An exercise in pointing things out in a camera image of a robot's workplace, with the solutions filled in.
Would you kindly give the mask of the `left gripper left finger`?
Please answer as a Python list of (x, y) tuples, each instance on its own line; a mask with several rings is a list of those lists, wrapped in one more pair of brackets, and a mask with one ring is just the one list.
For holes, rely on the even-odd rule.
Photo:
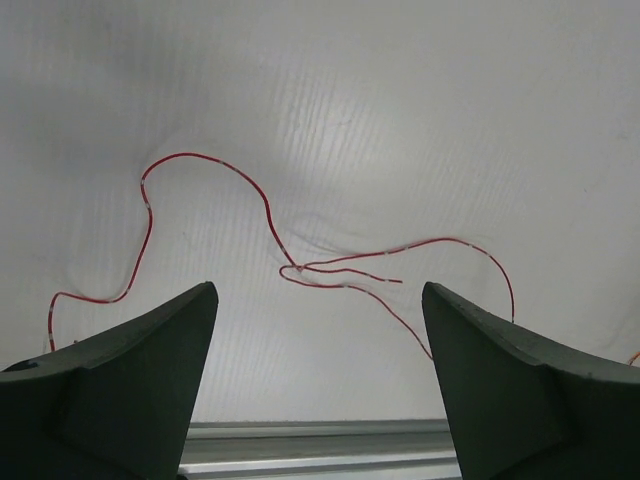
[(1, 372), (4, 479), (174, 479), (214, 330), (200, 283)]

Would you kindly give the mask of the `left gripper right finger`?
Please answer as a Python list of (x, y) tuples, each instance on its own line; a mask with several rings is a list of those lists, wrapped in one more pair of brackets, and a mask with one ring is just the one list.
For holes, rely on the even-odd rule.
[(428, 282), (422, 309), (465, 479), (636, 479), (639, 371)]

